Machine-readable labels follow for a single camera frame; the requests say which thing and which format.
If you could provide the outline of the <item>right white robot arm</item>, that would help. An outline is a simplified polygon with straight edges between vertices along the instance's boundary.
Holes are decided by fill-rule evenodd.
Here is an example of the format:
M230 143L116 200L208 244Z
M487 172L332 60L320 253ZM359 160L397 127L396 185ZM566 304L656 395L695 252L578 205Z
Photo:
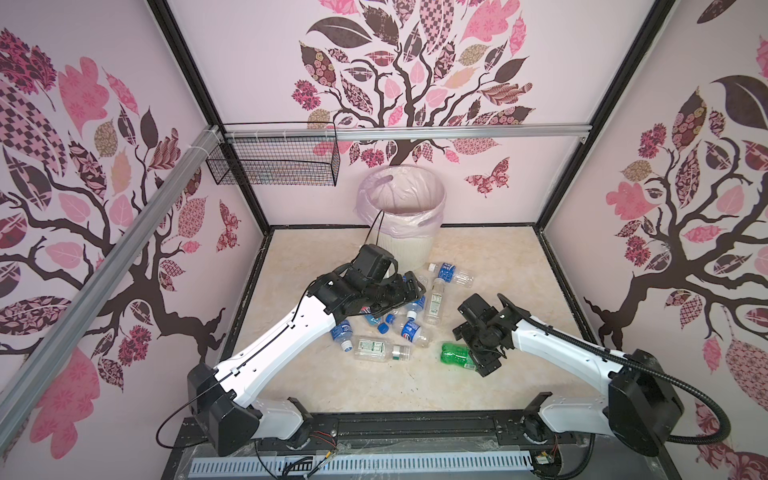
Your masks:
M464 300L458 311L464 321L455 327L477 372L486 377L498 370L507 351L534 355L580 378L596 392L591 398L566 398L541 393L534 416L553 433L610 435L646 457L659 455L684 412L670 381L649 353L631 355L586 343L541 322L501 296L496 309L480 295Z

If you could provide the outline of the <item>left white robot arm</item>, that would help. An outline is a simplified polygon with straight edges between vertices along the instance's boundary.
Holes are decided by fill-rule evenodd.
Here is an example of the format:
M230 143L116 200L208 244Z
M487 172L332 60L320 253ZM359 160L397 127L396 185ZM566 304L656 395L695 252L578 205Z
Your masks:
M379 316L420 299L425 286L408 272L383 280L330 272L311 282L298 304L258 340L210 367L187 375L190 411L220 457L249 443L278 439L303 447L314 419L295 398L259 397L301 351L364 308Z

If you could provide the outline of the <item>green label clear bottle lower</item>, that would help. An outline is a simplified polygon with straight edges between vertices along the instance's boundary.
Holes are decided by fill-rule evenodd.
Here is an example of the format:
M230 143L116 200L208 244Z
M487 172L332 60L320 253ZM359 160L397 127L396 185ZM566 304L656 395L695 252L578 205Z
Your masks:
M357 336L353 339L354 356L370 362L404 362L412 358L411 348L393 344L383 339Z

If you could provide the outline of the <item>Pepsi blue label bottle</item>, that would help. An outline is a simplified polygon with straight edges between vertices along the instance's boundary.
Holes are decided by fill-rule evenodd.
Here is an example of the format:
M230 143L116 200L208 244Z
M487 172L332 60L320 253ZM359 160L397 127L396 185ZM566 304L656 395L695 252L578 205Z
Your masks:
M408 315L396 315L392 323L395 333L420 348L427 348L431 343L430 332Z

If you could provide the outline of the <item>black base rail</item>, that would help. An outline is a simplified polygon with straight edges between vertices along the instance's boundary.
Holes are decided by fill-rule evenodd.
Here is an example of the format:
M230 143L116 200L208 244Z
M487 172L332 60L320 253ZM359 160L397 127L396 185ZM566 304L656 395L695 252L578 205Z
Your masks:
M193 417L195 446L211 446L219 457L262 442L278 452L306 451L339 444L367 442L392 445L405 440L489 438L500 446L543 449L573 444L589 432L582 426L558 432L531 408L524 410L469 410L432 412L308 413L299 410L298 429L279 433L268 422L275 415L253 409L235 411L218 419L208 414Z

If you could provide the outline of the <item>Fiji red flower bottle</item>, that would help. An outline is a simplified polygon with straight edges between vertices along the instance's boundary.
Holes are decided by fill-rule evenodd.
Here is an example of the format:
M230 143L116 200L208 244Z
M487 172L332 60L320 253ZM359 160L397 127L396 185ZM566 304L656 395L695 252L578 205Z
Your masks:
M368 324L375 328L380 334L386 334L389 331L389 325L384 317L374 316L369 308L363 308L361 313Z

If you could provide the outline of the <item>Pocari Sweat blue label bottle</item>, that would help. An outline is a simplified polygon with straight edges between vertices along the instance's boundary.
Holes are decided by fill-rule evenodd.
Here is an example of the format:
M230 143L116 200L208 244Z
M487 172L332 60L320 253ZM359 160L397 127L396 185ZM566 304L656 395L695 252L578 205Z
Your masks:
M353 329L348 320L343 320L337 324L331 331L332 340L339 345L343 352L353 350Z

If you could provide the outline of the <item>blue label bottle by bin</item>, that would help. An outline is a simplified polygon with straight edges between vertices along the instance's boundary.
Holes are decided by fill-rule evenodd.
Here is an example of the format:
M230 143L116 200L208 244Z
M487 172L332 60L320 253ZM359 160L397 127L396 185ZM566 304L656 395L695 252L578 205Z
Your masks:
M435 279L441 279L448 284L462 287L471 287L474 283L474 275L466 269L459 268L455 264L447 262L427 264L427 270Z

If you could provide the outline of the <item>green label clear bottle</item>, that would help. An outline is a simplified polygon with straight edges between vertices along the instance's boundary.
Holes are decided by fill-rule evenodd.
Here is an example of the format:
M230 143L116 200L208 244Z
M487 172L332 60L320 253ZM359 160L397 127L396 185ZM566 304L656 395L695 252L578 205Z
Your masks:
M404 362L412 358L411 348L393 344L383 339L357 336L353 339L354 356L370 362Z
M425 306L424 319L431 325L436 325L442 318L446 282L442 278L436 278L430 290Z

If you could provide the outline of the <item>green soda bottle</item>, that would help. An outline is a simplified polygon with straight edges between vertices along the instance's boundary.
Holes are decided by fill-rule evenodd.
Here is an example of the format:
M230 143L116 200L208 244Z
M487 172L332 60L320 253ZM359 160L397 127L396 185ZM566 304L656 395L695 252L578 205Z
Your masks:
M446 365L475 370L476 364L471 357L470 350L465 345L443 343L440 352L440 361Z

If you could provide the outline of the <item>blue label white cap bottle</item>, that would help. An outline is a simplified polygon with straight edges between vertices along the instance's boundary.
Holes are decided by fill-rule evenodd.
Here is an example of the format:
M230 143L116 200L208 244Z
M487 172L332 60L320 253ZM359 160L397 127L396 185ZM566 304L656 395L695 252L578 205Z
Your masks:
M416 321L423 313L425 307L426 298L422 295L417 300L414 300L405 305L406 316L408 319Z

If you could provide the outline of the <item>white ribbed trash bin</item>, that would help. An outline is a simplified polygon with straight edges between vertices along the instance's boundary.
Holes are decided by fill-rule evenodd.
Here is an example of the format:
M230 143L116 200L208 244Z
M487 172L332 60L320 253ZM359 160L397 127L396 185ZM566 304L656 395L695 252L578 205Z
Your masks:
M420 269L429 260L433 244L433 236L395 238L382 233L379 240L379 245L397 261L400 273Z

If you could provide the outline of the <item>green label clear bottle right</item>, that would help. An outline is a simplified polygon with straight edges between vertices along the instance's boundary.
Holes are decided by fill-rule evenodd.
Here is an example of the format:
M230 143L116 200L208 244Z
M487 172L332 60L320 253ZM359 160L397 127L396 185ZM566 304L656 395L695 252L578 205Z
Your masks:
M424 319L431 325L436 325L442 318L446 282L442 278L436 278L430 290L425 306Z

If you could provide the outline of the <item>back aluminium frame rail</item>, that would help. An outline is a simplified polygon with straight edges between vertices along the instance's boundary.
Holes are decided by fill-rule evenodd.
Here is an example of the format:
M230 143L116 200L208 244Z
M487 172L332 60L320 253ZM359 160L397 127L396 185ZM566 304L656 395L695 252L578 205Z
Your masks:
M588 124L520 124L492 126L450 126L450 127L386 127L343 129L331 125L319 129L293 128L278 124L271 129L256 129L256 124L244 125L234 130L227 127L227 139L312 139L318 141L369 141L369 140L455 140L463 138L531 138L531 137L577 137L589 136L592 126Z

